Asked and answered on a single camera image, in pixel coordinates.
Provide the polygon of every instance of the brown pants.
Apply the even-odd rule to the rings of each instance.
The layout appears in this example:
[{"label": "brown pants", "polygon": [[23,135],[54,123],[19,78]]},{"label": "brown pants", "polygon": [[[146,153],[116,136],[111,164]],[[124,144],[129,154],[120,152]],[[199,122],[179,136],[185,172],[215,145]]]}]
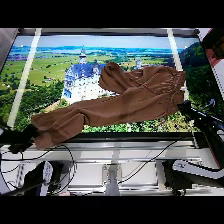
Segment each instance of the brown pants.
[{"label": "brown pants", "polygon": [[118,96],[76,102],[66,108],[32,117],[39,130],[38,149],[60,144],[82,132],[84,125],[104,126],[155,120],[175,113],[184,100],[180,88],[185,72],[167,66],[123,72],[110,62],[102,70],[99,85]]}]

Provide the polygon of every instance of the printed landscape image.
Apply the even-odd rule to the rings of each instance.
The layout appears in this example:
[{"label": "printed landscape image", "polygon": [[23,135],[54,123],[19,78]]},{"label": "printed landscape image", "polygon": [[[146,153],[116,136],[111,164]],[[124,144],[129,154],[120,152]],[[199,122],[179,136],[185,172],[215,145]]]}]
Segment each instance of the printed landscape image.
[{"label": "printed landscape image", "polygon": [[[197,38],[177,37],[180,60],[187,74],[190,100],[201,109],[213,98],[213,114],[222,114],[219,88]],[[0,118],[7,123],[32,37],[17,37],[0,75]],[[108,62],[123,70],[144,66],[174,67],[166,37],[43,36],[29,71],[14,129],[23,130],[32,115],[66,107],[71,103],[113,95],[98,86],[101,69]],[[85,126],[83,132],[187,132],[197,131],[178,112],[159,120],[104,127]]]}]

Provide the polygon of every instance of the white castle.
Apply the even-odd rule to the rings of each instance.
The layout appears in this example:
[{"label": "white castle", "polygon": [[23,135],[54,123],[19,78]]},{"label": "white castle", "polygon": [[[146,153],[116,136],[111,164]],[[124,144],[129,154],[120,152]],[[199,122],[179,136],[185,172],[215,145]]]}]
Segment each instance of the white castle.
[{"label": "white castle", "polygon": [[79,64],[73,64],[65,71],[62,98],[71,104],[81,100],[96,99],[103,95],[113,95],[113,92],[102,89],[98,84],[101,70],[105,65],[98,64],[97,60],[93,64],[88,64],[83,46]]}]

